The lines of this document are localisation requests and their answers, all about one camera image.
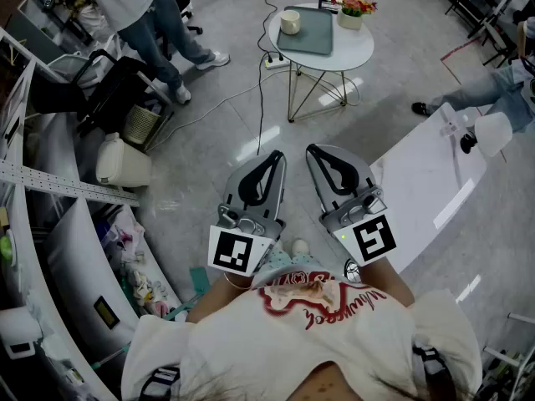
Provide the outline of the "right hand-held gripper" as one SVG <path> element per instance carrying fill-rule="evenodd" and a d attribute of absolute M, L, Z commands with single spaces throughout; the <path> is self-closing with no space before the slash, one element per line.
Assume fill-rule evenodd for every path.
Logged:
<path fill-rule="evenodd" d="M 370 167 L 334 145 L 309 145 L 306 163 L 325 214 L 320 221 L 358 266 L 367 266 L 397 248 L 391 212 Z"/>

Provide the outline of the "cream cup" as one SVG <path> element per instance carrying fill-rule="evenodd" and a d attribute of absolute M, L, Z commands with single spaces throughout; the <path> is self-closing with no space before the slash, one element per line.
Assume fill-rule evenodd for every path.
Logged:
<path fill-rule="evenodd" d="M 300 13 L 292 9 L 281 12 L 280 30 L 286 35 L 298 34 L 300 31 Z"/>

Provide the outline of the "person's right forearm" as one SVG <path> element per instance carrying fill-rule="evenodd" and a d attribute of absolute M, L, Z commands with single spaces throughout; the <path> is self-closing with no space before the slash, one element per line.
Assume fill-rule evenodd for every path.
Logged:
<path fill-rule="evenodd" d="M 366 266 L 360 266 L 359 276 L 364 284 L 386 292 L 405 307 L 415 302 L 413 292 L 386 257 Z"/>

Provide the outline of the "person's left forearm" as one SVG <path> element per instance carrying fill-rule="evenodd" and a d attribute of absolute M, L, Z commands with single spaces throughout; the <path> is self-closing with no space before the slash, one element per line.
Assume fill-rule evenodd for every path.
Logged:
<path fill-rule="evenodd" d="M 236 298 L 251 289 L 240 291 L 233 288 L 227 283 L 223 273 L 211 286 L 209 291 L 189 311 L 186 318 L 187 322 L 199 323 L 203 318 L 223 309 Z"/>

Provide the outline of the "white marble table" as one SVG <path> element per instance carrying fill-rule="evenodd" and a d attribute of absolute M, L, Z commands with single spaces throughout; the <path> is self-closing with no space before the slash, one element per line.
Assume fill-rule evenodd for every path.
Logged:
<path fill-rule="evenodd" d="M 398 272 L 440 234 L 487 169 L 478 148 L 461 150 L 466 133 L 463 117 L 443 104 L 371 165 L 393 218 L 398 250 L 390 263 Z"/>

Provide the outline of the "person's patterned trousers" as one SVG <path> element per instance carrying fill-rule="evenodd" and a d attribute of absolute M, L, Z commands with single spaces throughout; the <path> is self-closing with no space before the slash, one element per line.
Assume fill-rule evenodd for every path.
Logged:
<path fill-rule="evenodd" d="M 317 259 L 308 254 L 290 256 L 282 250 L 271 250 L 255 277 L 264 277 L 267 274 L 282 272 L 287 269 L 305 270 L 306 272 L 310 270 L 325 270 Z"/>

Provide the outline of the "thin wrist bangle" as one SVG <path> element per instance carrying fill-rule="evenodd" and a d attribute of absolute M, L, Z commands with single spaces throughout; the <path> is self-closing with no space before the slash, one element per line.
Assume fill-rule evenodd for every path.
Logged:
<path fill-rule="evenodd" d="M 244 277 L 227 272 L 224 272 L 223 276 L 227 283 L 237 290 L 247 291 L 252 286 L 252 277 Z"/>

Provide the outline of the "white power strip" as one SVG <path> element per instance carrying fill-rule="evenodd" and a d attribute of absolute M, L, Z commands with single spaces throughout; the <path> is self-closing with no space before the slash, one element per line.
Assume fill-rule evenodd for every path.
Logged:
<path fill-rule="evenodd" d="M 280 53 L 269 52 L 264 59 L 264 66 L 267 70 L 283 69 L 290 65 L 290 61 Z"/>

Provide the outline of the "cream woven basket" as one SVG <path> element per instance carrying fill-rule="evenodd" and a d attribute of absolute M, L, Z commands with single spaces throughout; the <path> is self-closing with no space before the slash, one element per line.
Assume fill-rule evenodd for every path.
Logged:
<path fill-rule="evenodd" d="M 158 114 L 134 104 L 126 116 L 121 136 L 132 144 L 143 145 L 160 118 Z"/>

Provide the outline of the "round white side table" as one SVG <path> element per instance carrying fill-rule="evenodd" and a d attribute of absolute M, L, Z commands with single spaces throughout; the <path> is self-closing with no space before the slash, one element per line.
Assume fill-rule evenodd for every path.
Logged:
<path fill-rule="evenodd" d="M 340 109 L 349 105 L 346 77 L 348 71 L 355 70 L 369 61 L 375 43 L 366 26 L 351 30 L 338 25 L 336 16 L 332 15 L 333 48 L 329 55 L 300 53 L 282 50 L 277 45 L 281 31 L 282 14 L 277 13 L 269 23 L 268 36 L 275 50 L 289 61 L 288 73 L 288 122 L 310 118 Z M 333 103 L 322 109 L 303 113 L 301 104 L 294 105 L 294 97 L 300 78 L 313 81 L 311 91 L 321 88 L 333 99 Z"/>

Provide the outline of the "cream trash bin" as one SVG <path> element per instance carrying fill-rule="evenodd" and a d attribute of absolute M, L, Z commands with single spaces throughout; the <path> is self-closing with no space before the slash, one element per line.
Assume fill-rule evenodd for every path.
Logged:
<path fill-rule="evenodd" d="M 136 188 L 150 184 L 151 159 L 126 144 L 118 133 L 105 136 L 100 145 L 95 169 L 96 179 L 103 185 Z"/>

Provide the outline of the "person's white printed shirt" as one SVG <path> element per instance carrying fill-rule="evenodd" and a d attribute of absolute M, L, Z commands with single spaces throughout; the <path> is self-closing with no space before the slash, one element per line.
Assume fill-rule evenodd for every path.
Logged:
<path fill-rule="evenodd" d="M 405 307 L 332 272 L 287 269 L 199 323 L 144 316 L 123 401 L 472 401 L 482 360 L 447 290 Z"/>

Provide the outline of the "white pot with flowers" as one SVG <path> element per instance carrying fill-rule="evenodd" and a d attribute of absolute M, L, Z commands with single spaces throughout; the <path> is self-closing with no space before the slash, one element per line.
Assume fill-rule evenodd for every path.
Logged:
<path fill-rule="evenodd" d="M 340 27 L 360 30 L 365 15 L 377 10 L 377 2 L 373 0 L 330 0 L 338 5 L 337 23 Z"/>

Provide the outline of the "black trolley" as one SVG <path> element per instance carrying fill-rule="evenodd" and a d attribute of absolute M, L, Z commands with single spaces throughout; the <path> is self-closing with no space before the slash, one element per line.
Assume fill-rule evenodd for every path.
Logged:
<path fill-rule="evenodd" d="M 106 57 L 111 68 L 93 92 L 86 95 L 79 81 L 98 57 Z M 75 113 L 81 138 L 96 128 L 113 134 L 123 129 L 127 114 L 134 105 L 149 99 L 156 99 L 161 104 L 171 102 L 154 85 L 154 78 L 154 70 L 146 63 L 126 56 L 116 59 L 101 49 L 92 52 L 74 78 L 66 83 L 53 82 L 35 74 L 29 97 L 40 114 Z"/>

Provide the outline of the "white shelving unit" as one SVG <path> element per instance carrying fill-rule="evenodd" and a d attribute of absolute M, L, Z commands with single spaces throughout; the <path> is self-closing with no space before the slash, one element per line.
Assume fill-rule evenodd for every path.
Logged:
<path fill-rule="evenodd" d="M 40 114 L 30 101 L 35 74 L 66 82 L 1 28 L 0 67 L 16 74 L 0 105 L 0 160 L 99 185 L 95 169 L 106 134 L 95 129 L 81 138 L 75 113 Z M 186 315 L 134 209 L 0 181 L 0 244 L 7 248 L 0 285 L 9 308 L 27 307 L 38 320 L 43 337 L 34 355 L 66 398 L 117 401 L 140 317 Z M 120 319 L 112 330 L 94 310 L 100 296 Z"/>

